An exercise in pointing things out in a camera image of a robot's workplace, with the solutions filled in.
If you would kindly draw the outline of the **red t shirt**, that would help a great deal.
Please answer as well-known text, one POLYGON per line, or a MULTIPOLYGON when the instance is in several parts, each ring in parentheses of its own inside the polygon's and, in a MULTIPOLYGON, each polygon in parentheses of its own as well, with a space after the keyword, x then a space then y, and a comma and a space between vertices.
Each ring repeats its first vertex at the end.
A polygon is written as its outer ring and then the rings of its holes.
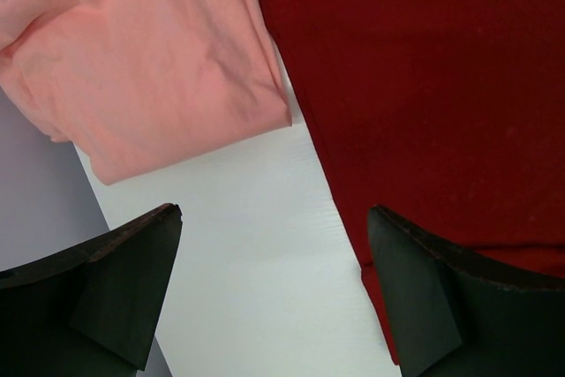
POLYGON ((564 274, 564 0, 260 0, 361 267, 380 204, 564 274))

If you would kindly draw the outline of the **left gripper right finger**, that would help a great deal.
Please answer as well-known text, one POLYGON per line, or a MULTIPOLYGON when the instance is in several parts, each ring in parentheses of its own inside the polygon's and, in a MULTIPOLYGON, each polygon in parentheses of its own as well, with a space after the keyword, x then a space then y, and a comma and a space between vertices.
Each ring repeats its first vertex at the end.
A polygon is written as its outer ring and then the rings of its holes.
POLYGON ((383 207, 368 238, 404 376, 562 376, 564 281, 438 237, 383 207))

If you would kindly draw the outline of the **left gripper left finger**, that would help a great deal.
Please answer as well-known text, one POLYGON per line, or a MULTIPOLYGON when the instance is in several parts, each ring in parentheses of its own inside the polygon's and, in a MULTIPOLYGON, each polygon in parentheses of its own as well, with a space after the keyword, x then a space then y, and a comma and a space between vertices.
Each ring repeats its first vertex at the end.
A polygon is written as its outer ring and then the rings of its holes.
POLYGON ((182 233, 161 205, 1 274, 3 376, 134 376, 147 367, 182 233))

